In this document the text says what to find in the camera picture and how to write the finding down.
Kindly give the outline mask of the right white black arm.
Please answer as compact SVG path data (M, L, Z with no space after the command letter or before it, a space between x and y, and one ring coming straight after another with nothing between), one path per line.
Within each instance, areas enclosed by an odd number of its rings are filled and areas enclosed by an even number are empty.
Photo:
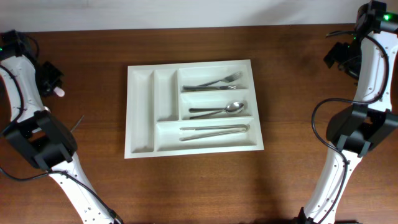
M357 80L353 100L335 98L349 106L328 123L326 162L315 190L293 223L336 223L336 210L350 176L363 157L397 129L392 112L391 82L397 57L397 14L380 1L358 9L352 43L336 43L324 57L328 67Z

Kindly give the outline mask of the long-handled steel spoon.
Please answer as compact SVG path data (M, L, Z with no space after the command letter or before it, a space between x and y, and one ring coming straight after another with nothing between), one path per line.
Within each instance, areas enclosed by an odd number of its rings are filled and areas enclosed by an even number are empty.
M82 120L84 119L85 115L82 115L80 117L80 119L72 126L72 128L70 129L70 132L74 132L74 130L76 130L76 128L80 125L80 123L82 122Z

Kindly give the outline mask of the left black arm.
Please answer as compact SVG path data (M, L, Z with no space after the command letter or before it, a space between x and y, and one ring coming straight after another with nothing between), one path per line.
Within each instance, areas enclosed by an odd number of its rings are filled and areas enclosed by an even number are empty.
M39 45L31 36L10 30L1 34L1 81L11 118L1 136L35 169L37 179L51 177L64 191L83 223L122 223L86 177L72 130L42 103L63 97L63 73L50 62L39 63Z

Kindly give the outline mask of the steel fork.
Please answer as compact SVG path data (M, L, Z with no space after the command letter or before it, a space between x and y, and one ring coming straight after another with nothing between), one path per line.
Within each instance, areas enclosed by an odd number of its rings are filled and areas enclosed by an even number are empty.
M200 86L210 86L210 85L212 85L212 84L219 83L219 82L231 83L231 82L234 82L234 81L240 79L240 78L242 77L242 75L243 75L242 72L236 72L236 73L233 73L233 74L231 74L231 75L228 75L227 77L224 77L224 78L222 78L222 79L219 79L219 80L215 80L215 81L211 81L211 82L208 82L208 83L201 84Z
M238 89L236 85L224 85L224 86L186 86L182 87L182 91L207 91L207 90L235 90Z

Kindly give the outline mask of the white plastic knife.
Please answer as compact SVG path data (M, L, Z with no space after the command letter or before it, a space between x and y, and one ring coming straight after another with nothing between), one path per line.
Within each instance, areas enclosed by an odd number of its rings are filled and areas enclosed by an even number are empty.
M64 97L65 96L65 91L59 87L55 87L53 89L53 92L58 96L58 97Z

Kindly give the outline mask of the steel kitchen tongs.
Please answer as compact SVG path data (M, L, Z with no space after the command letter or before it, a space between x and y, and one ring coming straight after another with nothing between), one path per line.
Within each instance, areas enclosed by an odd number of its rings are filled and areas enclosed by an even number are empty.
M248 124L232 124L224 126L202 126L202 127L186 127L180 128L181 131L210 131L210 133L196 134L193 136L182 137L180 141L192 141L196 139L212 138L228 134L245 133L250 129Z

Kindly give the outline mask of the steel spoon pointing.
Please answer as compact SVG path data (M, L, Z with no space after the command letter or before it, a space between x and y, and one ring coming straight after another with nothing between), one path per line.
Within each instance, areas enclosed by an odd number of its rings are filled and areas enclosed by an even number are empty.
M190 108L188 111L190 113L200 113L206 111L225 111L227 113L235 113L237 111L241 111L243 108L244 108L244 103L235 101L228 104L224 108Z

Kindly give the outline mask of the steel spoon pointing down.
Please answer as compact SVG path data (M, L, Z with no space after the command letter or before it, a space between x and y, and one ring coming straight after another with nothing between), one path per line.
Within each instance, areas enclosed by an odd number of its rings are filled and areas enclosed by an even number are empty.
M215 111L215 112L207 113L207 114L202 114L202 115L198 115L198 116L191 116L189 119L204 118L204 117L213 116L215 114L219 114L219 113L223 113L223 112L225 112L225 110L219 110L219 111Z

